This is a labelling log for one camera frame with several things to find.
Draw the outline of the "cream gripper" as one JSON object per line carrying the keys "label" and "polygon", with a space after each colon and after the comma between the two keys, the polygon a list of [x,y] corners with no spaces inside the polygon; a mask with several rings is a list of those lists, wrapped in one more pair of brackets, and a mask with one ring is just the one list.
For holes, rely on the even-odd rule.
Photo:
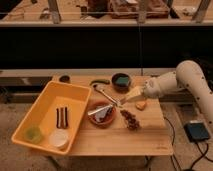
{"label": "cream gripper", "polygon": [[136,86],[132,88],[121,100],[121,104],[125,104],[127,102],[135,102],[139,100],[143,100],[144,98],[152,98],[150,93],[149,86],[144,84],[143,86]]}

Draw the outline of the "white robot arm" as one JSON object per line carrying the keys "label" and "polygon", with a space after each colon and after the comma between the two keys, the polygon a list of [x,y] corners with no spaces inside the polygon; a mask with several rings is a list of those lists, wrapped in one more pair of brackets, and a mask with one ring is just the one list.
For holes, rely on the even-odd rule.
{"label": "white robot arm", "polygon": [[209,88],[200,65],[192,60],[182,61],[174,71],[151,77],[142,85],[135,86],[120,100],[120,103],[160,98],[183,89],[187,89],[193,95],[213,132],[213,91]]}

